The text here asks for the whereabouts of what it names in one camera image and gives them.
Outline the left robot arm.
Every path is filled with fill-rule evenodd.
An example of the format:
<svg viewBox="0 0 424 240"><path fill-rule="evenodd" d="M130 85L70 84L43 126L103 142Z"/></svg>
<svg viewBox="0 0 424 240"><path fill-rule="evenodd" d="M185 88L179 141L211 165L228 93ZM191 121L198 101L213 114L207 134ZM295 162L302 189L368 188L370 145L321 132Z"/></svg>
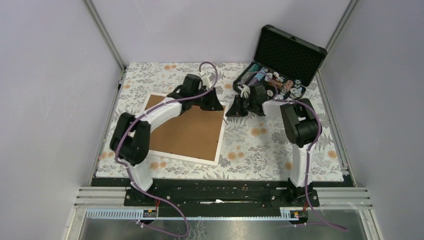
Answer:
<svg viewBox="0 0 424 240"><path fill-rule="evenodd" d="M151 133L193 106L203 111L223 111L215 85L205 76L187 74L181 85L141 115L128 112L120 115L109 147L115 153L115 161L126 168L131 185L137 189L135 197L142 205L148 206L155 200L155 192L150 188L153 178L145 163Z"/></svg>

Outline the white picture frame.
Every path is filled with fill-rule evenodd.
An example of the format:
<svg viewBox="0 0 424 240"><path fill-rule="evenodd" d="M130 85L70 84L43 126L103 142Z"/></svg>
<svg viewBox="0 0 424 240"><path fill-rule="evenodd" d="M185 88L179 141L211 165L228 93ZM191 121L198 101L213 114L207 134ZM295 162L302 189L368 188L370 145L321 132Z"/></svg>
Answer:
<svg viewBox="0 0 424 240"><path fill-rule="evenodd" d="M182 115L166 121L150 135L150 157L164 157L216 167L226 124L223 111L203 111L193 106Z"/></svg>

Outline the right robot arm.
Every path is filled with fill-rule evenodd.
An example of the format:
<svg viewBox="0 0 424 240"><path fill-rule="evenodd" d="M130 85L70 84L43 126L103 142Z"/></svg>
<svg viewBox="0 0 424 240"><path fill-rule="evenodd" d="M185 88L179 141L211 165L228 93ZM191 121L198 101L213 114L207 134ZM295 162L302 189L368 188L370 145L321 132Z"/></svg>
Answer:
<svg viewBox="0 0 424 240"><path fill-rule="evenodd" d="M245 85L241 94L234 97L225 116L245 117L251 112L282 119L286 137L292 144L293 169L288 179L286 198L291 205L299 206L313 190L309 177L311 154L322 133L322 125L308 98L273 99L268 91L261 84Z"/></svg>

